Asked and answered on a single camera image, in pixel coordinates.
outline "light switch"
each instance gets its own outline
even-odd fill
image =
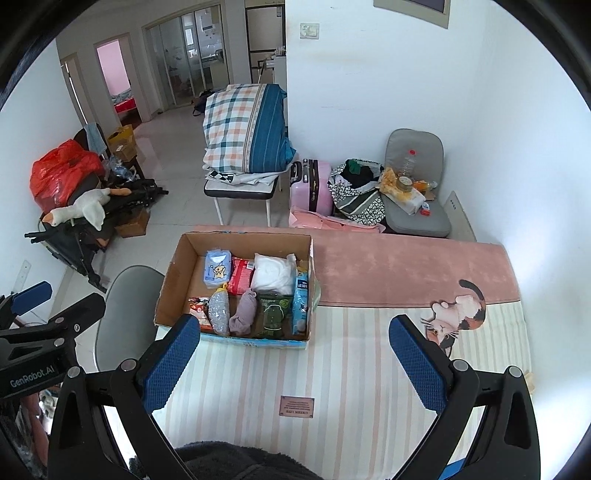
[[[302,40],[318,40],[320,38],[319,23],[301,23],[300,38]]]

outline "blue gripper pad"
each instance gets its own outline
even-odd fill
[[[197,319],[193,315],[183,315],[166,337],[159,340],[167,343],[168,348],[156,360],[154,367],[143,381],[142,402],[148,413],[164,408],[174,386],[191,360],[200,337],[201,329]]]
[[[32,286],[12,297],[11,312],[14,315],[23,315],[30,312],[35,307],[41,305],[51,298],[51,285],[46,281],[42,281],[37,285]]]
[[[428,410],[440,414],[447,404],[444,379],[398,317],[390,322],[390,346]]]

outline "striped mattress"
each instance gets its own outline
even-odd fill
[[[174,447],[221,440],[285,453],[325,479],[391,478],[435,418],[388,342],[401,313],[424,331],[431,309],[320,306],[305,351],[202,341],[154,418]],[[486,322],[462,332],[453,358],[485,371],[531,371],[521,302],[487,305]],[[313,397],[313,418],[280,416],[282,395]],[[466,456],[481,414],[474,410],[452,460]]]

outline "wet wipes package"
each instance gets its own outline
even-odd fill
[[[230,282],[232,254],[229,250],[210,250],[205,255],[203,283],[208,288],[221,287]]]

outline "red plastic bag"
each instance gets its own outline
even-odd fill
[[[91,173],[105,174],[100,157],[84,150],[78,142],[67,140],[33,164],[29,188],[35,202],[47,213],[65,207],[70,195]]]

